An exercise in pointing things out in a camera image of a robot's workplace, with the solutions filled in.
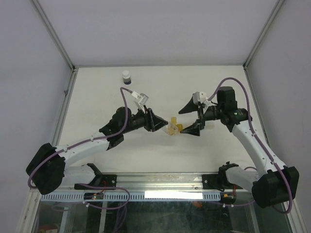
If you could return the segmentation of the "clear orange pill bottle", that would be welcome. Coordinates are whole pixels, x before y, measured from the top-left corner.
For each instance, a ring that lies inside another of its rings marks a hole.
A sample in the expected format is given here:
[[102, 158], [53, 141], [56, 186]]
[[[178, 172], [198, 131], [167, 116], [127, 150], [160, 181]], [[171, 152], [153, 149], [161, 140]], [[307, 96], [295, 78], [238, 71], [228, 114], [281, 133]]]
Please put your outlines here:
[[178, 127], [171, 122], [169, 122], [166, 126], [164, 126], [162, 130], [168, 135], [176, 135], [179, 133]]

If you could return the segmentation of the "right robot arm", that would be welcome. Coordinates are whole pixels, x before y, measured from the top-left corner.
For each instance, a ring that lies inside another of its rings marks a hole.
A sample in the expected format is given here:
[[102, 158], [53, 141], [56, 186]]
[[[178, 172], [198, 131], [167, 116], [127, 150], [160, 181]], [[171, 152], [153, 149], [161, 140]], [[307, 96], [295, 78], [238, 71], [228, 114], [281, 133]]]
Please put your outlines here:
[[217, 103], [212, 104], [204, 92], [192, 95], [178, 113], [181, 115], [197, 112], [198, 118], [181, 133], [199, 136], [207, 121], [219, 120], [243, 145], [255, 165], [255, 170], [247, 171], [238, 164], [227, 162], [219, 167], [216, 175], [208, 178], [207, 185], [222, 192], [234, 185], [239, 186], [249, 191], [261, 208], [286, 201], [292, 205], [298, 186], [298, 170], [285, 165], [261, 140], [252, 124], [249, 111], [238, 107], [232, 87], [220, 87], [216, 96]]

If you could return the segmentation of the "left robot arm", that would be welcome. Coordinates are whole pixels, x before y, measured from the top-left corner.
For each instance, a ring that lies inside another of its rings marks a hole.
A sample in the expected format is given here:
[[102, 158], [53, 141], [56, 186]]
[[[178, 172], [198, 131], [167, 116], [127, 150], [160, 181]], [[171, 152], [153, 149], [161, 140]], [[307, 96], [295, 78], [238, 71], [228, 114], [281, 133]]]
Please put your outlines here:
[[74, 164], [99, 152], [106, 152], [124, 140], [124, 134], [144, 128], [156, 132], [168, 125], [151, 108], [139, 109], [132, 114], [129, 108], [120, 107], [110, 121], [89, 138], [73, 145], [52, 146], [43, 144], [26, 168], [29, 187], [41, 195], [50, 194], [62, 186], [76, 189], [104, 187], [103, 174], [93, 164]]

